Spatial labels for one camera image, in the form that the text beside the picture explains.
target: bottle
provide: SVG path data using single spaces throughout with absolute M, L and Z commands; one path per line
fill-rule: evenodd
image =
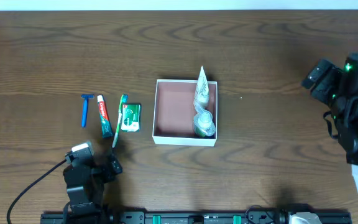
M 195 108 L 197 111 L 196 116 L 193 118 L 193 129 L 194 132 L 201 136 L 212 136 L 216 132 L 215 124 L 212 122 L 212 114 L 211 112 L 202 109 L 199 104 L 195 104 Z

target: blue razor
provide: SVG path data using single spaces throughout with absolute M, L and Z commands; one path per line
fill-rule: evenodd
M 94 95 L 92 94 L 82 94 L 82 98 L 84 98 L 84 107 L 82 108 L 82 122 L 81 126 L 85 128 L 86 126 L 86 115 L 88 114 L 88 99 L 93 99 Z

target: green clip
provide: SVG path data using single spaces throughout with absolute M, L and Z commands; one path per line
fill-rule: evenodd
M 153 224 L 161 224 L 161 216 L 153 215 Z
M 233 216 L 233 224 L 241 224 L 241 216 L 234 215 Z

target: razor head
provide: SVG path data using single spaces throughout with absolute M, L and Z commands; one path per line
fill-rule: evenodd
M 82 94 L 82 95 L 81 95 L 81 98 L 84 98 L 84 99 L 93 99 L 93 98 L 94 98 L 94 95 L 93 95 L 93 94 Z

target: green light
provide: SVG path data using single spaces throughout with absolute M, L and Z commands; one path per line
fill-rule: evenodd
M 347 64 L 345 65 L 345 69 L 346 69 L 346 71 L 348 72 L 350 69 L 352 69 L 352 65 L 350 65 L 349 63 L 347 63 Z

